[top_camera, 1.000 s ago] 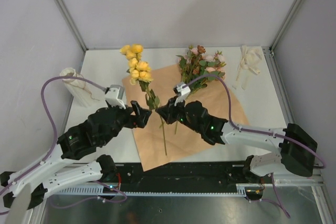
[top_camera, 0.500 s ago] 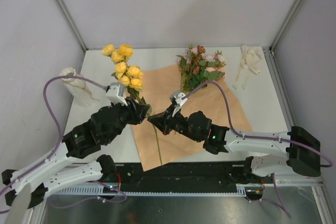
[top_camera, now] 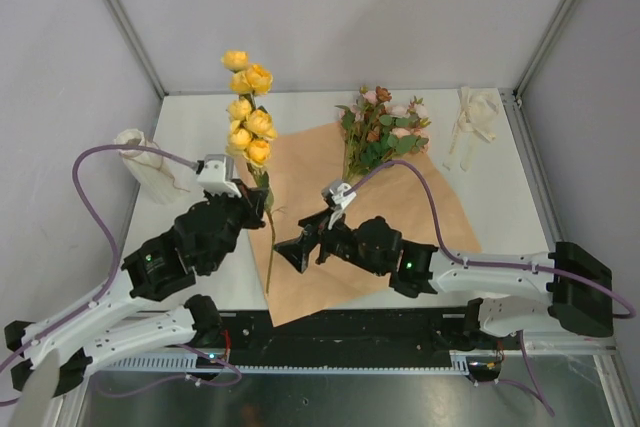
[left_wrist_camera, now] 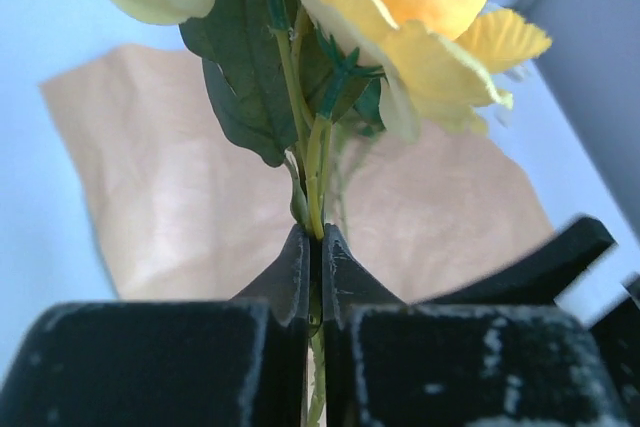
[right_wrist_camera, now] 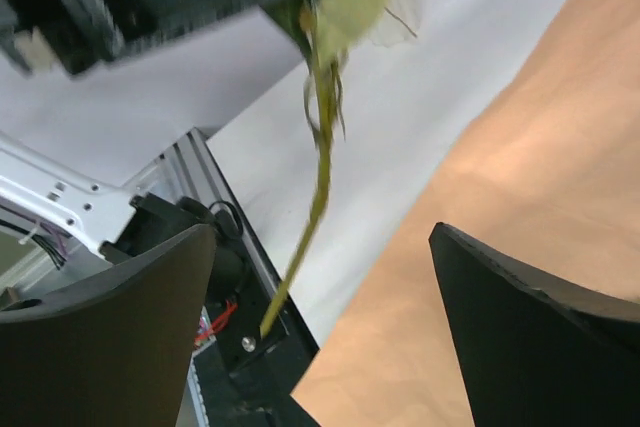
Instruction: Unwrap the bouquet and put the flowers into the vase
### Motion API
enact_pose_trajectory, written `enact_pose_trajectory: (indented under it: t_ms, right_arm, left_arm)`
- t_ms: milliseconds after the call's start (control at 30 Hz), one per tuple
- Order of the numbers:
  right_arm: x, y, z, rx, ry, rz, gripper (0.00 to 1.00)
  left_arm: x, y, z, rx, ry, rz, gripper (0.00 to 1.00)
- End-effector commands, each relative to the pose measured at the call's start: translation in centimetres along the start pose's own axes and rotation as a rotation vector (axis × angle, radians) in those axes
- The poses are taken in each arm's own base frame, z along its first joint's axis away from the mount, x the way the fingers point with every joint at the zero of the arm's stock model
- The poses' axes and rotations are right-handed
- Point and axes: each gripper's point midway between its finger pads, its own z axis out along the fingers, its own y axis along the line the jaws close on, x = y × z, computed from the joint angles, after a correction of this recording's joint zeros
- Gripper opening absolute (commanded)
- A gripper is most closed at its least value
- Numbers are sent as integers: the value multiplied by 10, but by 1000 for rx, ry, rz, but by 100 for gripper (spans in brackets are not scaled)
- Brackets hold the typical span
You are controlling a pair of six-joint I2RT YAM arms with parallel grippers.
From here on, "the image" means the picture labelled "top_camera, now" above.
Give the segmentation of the green and peach wrapping paper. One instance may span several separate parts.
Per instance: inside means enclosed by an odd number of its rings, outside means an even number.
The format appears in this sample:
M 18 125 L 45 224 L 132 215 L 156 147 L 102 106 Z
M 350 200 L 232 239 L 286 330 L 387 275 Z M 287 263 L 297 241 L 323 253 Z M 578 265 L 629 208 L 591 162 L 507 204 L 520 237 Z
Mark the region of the green and peach wrapping paper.
M 275 140 L 267 164 L 274 193 L 272 226 L 249 234 L 256 267 L 267 288 L 266 302 L 275 325 L 282 325 L 330 307 L 342 306 L 364 296 L 385 291 L 389 279 L 372 275 L 335 257 L 311 263 L 298 273 L 277 253 L 272 242 L 296 238 L 299 220 L 323 210 L 321 191 L 342 174 L 344 146 L 335 124 L 284 135 Z M 427 195 L 417 177 L 395 166 L 378 173 L 357 191 L 346 211 L 346 222 L 356 228 L 382 216 L 407 240 L 435 244 L 442 231 L 450 248 L 477 252 L 480 244 L 454 190 L 425 153 L 407 156 L 427 180 L 439 209 L 431 214 Z

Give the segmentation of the yellow rose stem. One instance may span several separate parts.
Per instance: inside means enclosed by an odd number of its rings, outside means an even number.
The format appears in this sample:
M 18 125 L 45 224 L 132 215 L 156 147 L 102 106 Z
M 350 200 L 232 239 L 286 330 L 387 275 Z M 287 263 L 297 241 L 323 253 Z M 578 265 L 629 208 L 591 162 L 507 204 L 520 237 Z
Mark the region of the yellow rose stem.
M 271 246 L 267 267 L 265 293 L 270 291 L 276 229 L 273 219 L 274 193 L 267 164 L 272 155 L 272 143 L 278 132 L 274 120 L 266 108 L 258 103 L 272 88 L 272 73 L 259 63 L 254 63 L 246 51 L 228 50 L 221 63 L 231 73 L 229 88 L 237 96 L 227 107 L 230 129 L 227 152 L 242 156 L 255 184 L 267 190 L 265 214 L 271 232 Z

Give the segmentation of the cream printed ribbon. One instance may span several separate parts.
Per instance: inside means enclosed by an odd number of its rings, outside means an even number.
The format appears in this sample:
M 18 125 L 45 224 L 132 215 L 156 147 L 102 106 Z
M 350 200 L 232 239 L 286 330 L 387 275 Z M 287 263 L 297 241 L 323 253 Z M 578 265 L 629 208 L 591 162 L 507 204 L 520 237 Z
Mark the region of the cream printed ribbon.
M 452 127 L 448 154 L 443 162 L 447 170 L 454 167 L 467 172 L 481 143 L 490 144 L 496 139 L 493 123 L 499 116 L 501 100 L 493 89 L 463 86 L 459 89 L 459 110 Z

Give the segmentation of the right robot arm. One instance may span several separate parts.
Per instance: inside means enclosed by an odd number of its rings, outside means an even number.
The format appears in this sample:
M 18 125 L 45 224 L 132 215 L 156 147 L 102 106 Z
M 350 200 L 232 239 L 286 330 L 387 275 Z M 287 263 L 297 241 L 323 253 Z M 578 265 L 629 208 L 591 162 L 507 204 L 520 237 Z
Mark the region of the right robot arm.
M 344 219 L 332 221 L 327 211 L 300 220 L 301 234 L 275 245 L 275 251 L 304 272 L 312 251 L 317 263 L 339 258 L 364 271 L 387 277 L 397 293 L 485 293 L 467 304 L 461 323 L 463 340 L 484 348 L 496 337 L 554 327 L 585 337 L 613 334 L 613 302 L 608 295 L 608 267 L 572 242 L 558 242 L 551 253 L 472 257 L 457 252 L 445 262 L 440 248 L 406 240 L 377 216 L 358 228 Z

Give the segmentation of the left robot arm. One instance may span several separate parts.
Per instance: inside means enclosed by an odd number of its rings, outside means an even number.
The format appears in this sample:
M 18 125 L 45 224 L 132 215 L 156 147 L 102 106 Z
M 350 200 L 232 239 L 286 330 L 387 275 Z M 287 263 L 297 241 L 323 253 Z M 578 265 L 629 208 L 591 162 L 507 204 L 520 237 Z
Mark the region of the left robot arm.
M 157 347 L 207 347 L 221 334 L 213 300 L 201 294 L 165 314 L 122 328 L 131 314 L 151 310 L 216 272 L 244 229 L 264 227 L 268 192 L 238 185 L 238 195 L 206 194 L 173 226 L 127 256 L 113 281 L 89 292 L 65 311 L 39 323 L 13 321 L 5 329 L 13 351 L 11 381 L 24 388 L 52 351 L 59 356 L 55 393 L 67 393 L 94 372 L 122 358 Z

